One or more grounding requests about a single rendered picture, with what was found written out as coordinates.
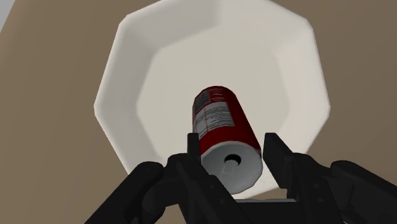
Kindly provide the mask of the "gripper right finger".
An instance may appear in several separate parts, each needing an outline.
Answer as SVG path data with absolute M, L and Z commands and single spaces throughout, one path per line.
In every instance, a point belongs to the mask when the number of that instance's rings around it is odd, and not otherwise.
M 338 160 L 325 167 L 292 152 L 276 133 L 265 134 L 262 155 L 306 224 L 397 224 L 397 186 L 362 166 Z

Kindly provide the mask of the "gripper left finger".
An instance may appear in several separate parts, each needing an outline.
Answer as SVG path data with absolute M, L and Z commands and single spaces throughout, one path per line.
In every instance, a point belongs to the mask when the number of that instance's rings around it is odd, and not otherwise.
M 155 224 L 175 204 L 186 224 L 252 224 L 203 168 L 198 134 L 189 133 L 187 140 L 187 151 L 170 156 L 166 165 L 137 165 L 84 224 Z

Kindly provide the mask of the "red soda can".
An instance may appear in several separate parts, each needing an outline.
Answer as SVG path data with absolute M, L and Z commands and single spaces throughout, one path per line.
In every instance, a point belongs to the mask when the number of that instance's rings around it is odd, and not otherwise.
M 199 137 L 201 164 L 231 194 L 251 188 L 262 174 L 260 144 L 236 95 L 207 87 L 192 107 L 192 129 Z

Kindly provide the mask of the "white octagonal bowl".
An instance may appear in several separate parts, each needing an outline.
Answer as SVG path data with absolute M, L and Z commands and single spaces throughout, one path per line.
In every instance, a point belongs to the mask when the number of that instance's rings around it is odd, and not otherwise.
M 206 87 L 236 94 L 259 141 L 306 153 L 330 114 L 309 22 L 271 0 L 159 0 L 119 24 L 94 104 L 127 172 L 186 151 Z

